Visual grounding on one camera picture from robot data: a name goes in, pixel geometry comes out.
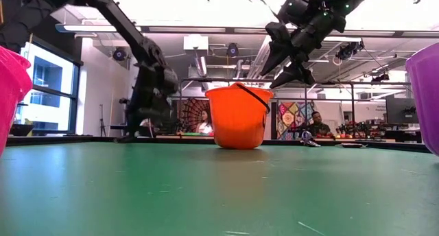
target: bucket handle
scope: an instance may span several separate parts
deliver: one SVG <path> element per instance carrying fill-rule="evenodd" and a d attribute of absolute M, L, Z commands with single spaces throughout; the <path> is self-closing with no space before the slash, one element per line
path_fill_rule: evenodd
<path fill-rule="evenodd" d="M 268 106 L 268 104 L 266 104 L 265 101 L 263 101 L 263 99 L 261 99 L 259 96 L 257 96 L 255 93 L 253 93 L 250 89 L 246 88 L 244 85 L 241 84 L 236 84 L 240 89 L 244 90 L 245 92 L 249 93 L 251 96 L 253 96 L 255 99 L 257 99 L 259 102 L 261 102 L 263 104 L 263 106 L 265 106 L 265 108 L 267 108 L 267 114 L 270 113 L 270 107 Z M 262 117 L 262 127 L 265 129 L 265 120 L 266 117 Z"/>
<path fill-rule="evenodd" d="M 265 106 L 265 108 L 267 108 L 267 114 L 270 113 L 270 107 L 268 106 L 268 104 L 266 104 L 265 101 L 263 101 L 263 99 L 261 99 L 259 96 L 257 96 L 255 93 L 253 93 L 250 89 L 246 88 L 244 85 L 241 84 L 236 84 L 240 89 L 244 90 L 245 92 L 249 93 L 251 96 L 253 96 L 255 99 L 257 99 L 259 102 L 261 102 L 263 104 L 263 106 Z"/>

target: green table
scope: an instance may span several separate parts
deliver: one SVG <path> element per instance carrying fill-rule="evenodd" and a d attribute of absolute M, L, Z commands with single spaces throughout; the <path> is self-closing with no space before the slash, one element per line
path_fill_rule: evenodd
<path fill-rule="evenodd" d="M 439 158 L 71 143 L 0 158 L 0 235 L 439 235 Z"/>

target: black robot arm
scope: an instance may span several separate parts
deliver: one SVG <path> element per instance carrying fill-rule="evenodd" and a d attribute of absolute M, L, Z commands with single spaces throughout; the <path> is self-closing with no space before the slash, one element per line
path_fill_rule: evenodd
<path fill-rule="evenodd" d="M 134 137 L 140 123 L 146 118 L 155 124 L 168 122 L 171 106 L 166 99 L 178 91 L 178 78 L 165 62 L 160 47 L 144 37 L 113 0 L 28 1 L 13 19 L 0 26 L 0 45 L 20 52 L 29 40 L 32 28 L 66 4 L 98 9 L 127 41 L 138 61 L 139 74 L 126 112 L 130 137 Z"/>
<path fill-rule="evenodd" d="M 286 58 L 291 64 L 272 83 L 271 88 L 293 80 L 306 84 L 315 82 L 310 70 L 303 67 L 314 49 L 333 30 L 343 32 L 346 15 L 364 0 L 287 0 L 277 14 L 280 23 L 268 23 L 265 30 L 272 38 L 270 55 L 262 69 L 265 75 L 280 65 Z M 285 24 L 292 23 L 297 28 L 289 33 Z"/>

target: purple bucket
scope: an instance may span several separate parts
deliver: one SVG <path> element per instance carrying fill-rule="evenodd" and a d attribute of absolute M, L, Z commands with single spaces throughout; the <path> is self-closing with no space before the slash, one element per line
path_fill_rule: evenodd
<path fill-rule="evenodd" d="M 424 143 L 439 156 L 439 43 L 415 53 L 405 68 L 412 81 Z"/>

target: speaker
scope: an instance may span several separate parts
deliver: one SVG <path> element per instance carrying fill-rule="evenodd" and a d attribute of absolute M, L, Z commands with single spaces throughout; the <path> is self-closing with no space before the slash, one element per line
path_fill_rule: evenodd
<path fill-rule="evenodd" d="M 124 61 L 127 58 L 127 53 L 123 47 L 118 47 L 112 54 L 112 58 L 114 58 L 116 61 Z"/>
<path fill-rule="evenodd" d="M 239 55 L 238 45 L 236 43 L 231 43 L 228 45 L 227 56 L 234 58 Z"/>

